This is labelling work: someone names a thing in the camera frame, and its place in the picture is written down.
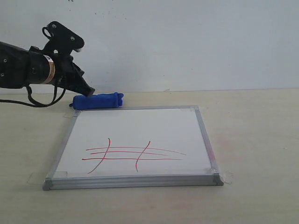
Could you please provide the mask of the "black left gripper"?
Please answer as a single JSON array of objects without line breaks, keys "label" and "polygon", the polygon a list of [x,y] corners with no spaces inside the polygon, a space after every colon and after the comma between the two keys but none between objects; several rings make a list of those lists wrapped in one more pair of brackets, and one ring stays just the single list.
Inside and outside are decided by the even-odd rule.
[{"label": "black left gripper", "polygon": [[55,75],[52,85],[74,90],[74,92],[89,97],[95,89],[82,78],[84,72],[73,62],[73,56],[52,55],[55,65]]}]

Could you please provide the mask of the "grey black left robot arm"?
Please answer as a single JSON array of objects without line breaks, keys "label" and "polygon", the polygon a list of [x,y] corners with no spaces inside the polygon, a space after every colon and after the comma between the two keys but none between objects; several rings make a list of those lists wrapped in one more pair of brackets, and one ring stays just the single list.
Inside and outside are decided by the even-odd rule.
[{"label": "grey black left robot arm", "polygon": [[91,96],[95,89],[83,79],[82,71],[67,54],[31,47],[29,50],[0,43],[0,86],[21,89],[30,84],[51,84]]}]

